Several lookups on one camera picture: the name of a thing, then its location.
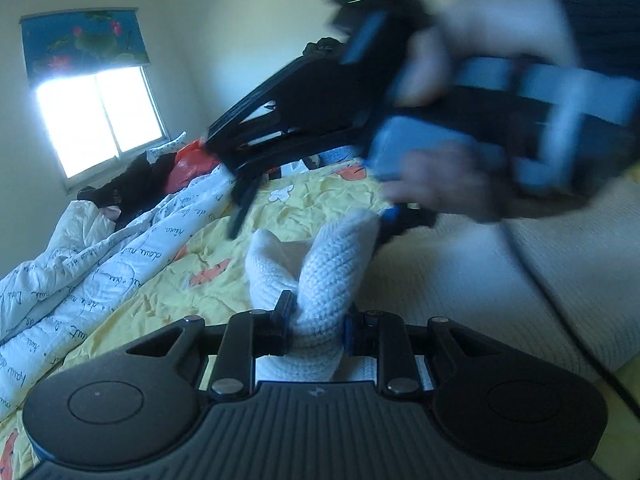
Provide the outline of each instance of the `cable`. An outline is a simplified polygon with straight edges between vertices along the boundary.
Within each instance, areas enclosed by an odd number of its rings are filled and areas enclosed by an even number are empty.
[[[591,365],[591,367],[596,371],[596,373],[600,376],[600,378],[607,383],[607,385],[616,393],[616,395],[625,403],[625,405],[631,410],[631,413],[634,414],[638,422],[640,422],[640,404],[634,399],[634,396],[631,394],[629,390],[626,389],[625,385],[622,384],[618,378],[611,373],[607,367],[600,362],[600,360],[589,350],[588,346],[582,340],[582,338],[577,335],[573,327],[571,326],[571,322],[567,319],[564,312],[560,308],[559,302],[554,297],[551,290],[549,290],[548,286],[545,285],[543,278],[540,274],[534,269],[534,267],[527,261],[526,256],[524,255],[520,245],[516,241],[513,230],[511,229],[508,222],[502,220],[500,222],[500,229],[502,234],[504,235],[504,239],[507,242],[507,245],[513,254],[513,257],[516,259],[520,268],[527,275],[527,277],[531,280],[531,283],[535,285],[540,295],[546,301],[551,314],[556,318],[558,324],[562,327],[565,335],[569,338],[569,341],[577,348],[577,350],[582,354],[585,361]]]

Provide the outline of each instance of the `window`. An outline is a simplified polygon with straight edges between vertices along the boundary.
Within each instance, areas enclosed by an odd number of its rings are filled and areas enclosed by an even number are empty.
[[[36,94],[68,184],[164,138],[141,67],[53,79]]]

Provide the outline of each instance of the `hand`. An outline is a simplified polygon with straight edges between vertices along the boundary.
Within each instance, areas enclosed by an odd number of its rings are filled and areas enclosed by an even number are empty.
[[[401,84],[401,106],[421,106],[443,95],[458,60],[473,56],[537,56],[559,66],[577,66],[578,55],[557,0],[459,0],[437,17],[437,26],[414,36],[410,64]],[[439,212],[466,214],[485,221],[495,215],[488,177],[463,146],[409,153],[402,180],[383,186],[393,202],[418,203]],[[511,214],[555,214],[537,201],[510,205]]]
[[[542,218],[565,213],[586,204],[566,195],[546,198],[515,197],[507,182],[490,182],[478,170],[468,147],[448,142],[434,150],[408,153],[402,162],[402,180],[385,182],[382,193],[395,203],[417,203],[440,213],[463,214],[477,222],[498,219],[492,193],[506,199],[500,213],[508,218]]]
[[[391,202],[417,203],[476,221],[492,218],[489,179],[476,169],[466,146],[448,142],[434,150],[410,152],[402,162],[401,177],[383,184],[383,194]]]

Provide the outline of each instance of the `white blanket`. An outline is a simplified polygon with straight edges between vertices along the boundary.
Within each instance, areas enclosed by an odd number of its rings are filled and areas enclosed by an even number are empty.
[[[72,203],[47,251],[0,282],[0,330],[14,335],[0,346],[0,420],[193,234],[222,214],[230,184],[219,166],[102,240],[113,226],[86,203]]]

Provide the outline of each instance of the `ribbed rubber pad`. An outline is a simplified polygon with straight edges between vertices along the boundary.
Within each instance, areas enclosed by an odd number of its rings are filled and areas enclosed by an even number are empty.
[[[445,441],[424,408],[379,396],[372,383],[263,383],[219,404],[187,443],[117,472],[44,463],[30,480],[603,480],[582,462],[547,472],[504,470]]]

